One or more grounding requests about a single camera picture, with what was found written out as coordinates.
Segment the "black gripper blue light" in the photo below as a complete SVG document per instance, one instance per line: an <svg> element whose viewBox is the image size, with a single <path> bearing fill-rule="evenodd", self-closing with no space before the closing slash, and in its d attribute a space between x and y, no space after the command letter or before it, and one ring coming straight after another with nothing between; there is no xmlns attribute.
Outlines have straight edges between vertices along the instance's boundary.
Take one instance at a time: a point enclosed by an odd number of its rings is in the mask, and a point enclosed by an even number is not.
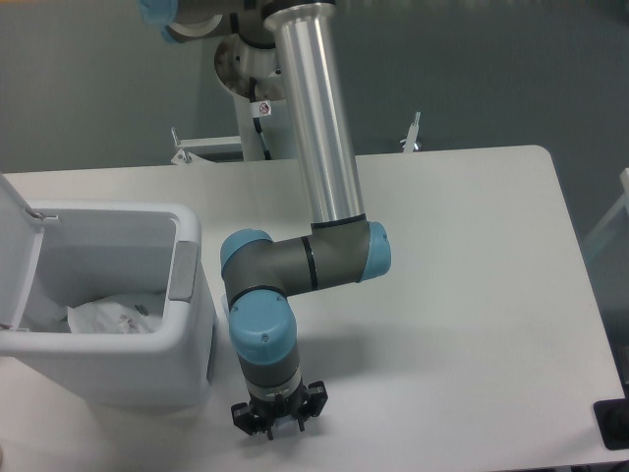
<svg viewBox="0 0 629 472"><path fill-rule="evenodd" d="M311 418L320 416L328 399L324 381L299 383L295 387L250 388L250 402L231 406L233 424L248 436L266 435L274 440L272 428L282 420L294 420L300 432Z"/></svg>

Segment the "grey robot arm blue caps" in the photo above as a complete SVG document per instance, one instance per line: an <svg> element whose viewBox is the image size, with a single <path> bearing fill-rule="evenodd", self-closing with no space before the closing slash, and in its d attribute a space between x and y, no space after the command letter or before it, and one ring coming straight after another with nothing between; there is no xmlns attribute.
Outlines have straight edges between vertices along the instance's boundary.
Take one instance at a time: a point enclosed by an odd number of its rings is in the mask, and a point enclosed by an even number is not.
<svg viewBox="0 0 629 472"><path fill-rule="evenodd" d="M220 250L228 330L249 397L231 409L245 434L299 427L328 399L304 379L294 296L385 275L384 227L366 215L343 103L331 24L333 1L142 1L143 20L169 41L217 38L213 68L238 111L243 151L292 158L305 225L277 239L242 229Z"/></svg>

